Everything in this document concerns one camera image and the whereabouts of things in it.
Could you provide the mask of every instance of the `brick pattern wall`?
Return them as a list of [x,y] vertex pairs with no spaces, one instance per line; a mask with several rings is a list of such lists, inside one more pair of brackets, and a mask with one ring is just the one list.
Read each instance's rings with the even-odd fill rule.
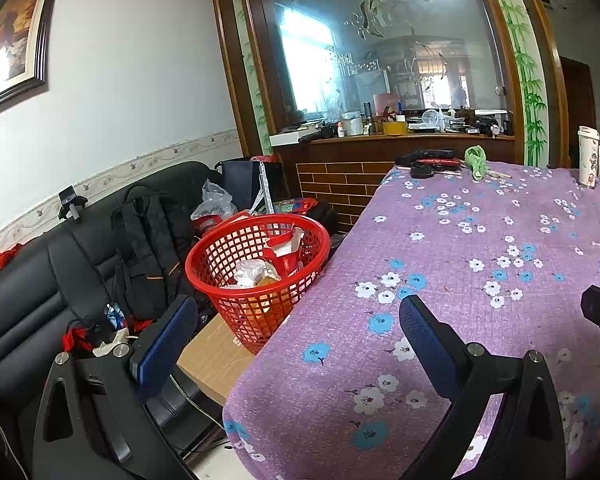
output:
[[296,164],[303,197],[328,200],[338,213],[340,230],[349,232],[392,162]]

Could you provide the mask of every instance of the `framed painting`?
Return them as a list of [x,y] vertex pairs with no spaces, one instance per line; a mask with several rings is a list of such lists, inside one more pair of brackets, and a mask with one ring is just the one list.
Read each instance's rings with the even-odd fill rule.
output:
[[0,104],[46,81],[54,0],[7,0],[0,8]]

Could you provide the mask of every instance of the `floral tablecloth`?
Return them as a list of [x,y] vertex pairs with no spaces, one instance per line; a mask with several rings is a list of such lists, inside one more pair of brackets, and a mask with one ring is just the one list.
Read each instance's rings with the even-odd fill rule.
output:
[[[580,297],[600,286],[600,181],[491,163],[511,179],[389,172],[369,206],[224,407],[257,480],[398,479],[449,403],[400,330],[417,293],[464,341],[541,351],[562,413],[568,473],[600,441],[600,330]],[[492,399],[459,472],[484,449]]]

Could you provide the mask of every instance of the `metal bolt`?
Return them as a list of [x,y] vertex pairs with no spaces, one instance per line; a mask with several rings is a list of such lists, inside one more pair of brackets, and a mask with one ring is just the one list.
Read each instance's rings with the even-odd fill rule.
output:
[[541,363],[543,357],[538,350],[531,350],[529,351],[529,359],[531,359],[535,363]]
[[57,365],[63,365],[65,362],[69,360],[69,354],[67,352],[60,352],[54,361]]
[[129,353],[129,345],[124,344],[124,343],[116,346],[113,349],[113,355],[115,355],[116,357],[124,357],[128,353]]
[[484,346],[482,346],[480,343],[469,343],[466,346],[466,349],[469,351],[469,354],[474,357],[480,357],[482,354],[484,354]]

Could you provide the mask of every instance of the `wooden door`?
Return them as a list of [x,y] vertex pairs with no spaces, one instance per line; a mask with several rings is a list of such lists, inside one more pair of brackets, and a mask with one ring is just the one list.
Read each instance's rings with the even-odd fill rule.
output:
[[597,129],[591,70],[589,65],[566,57],[561,57],[560,62],[564,73],[569,109],[569,156],[571,157],[571,167],[577,168],[580,155],[578,128],[588,126]]

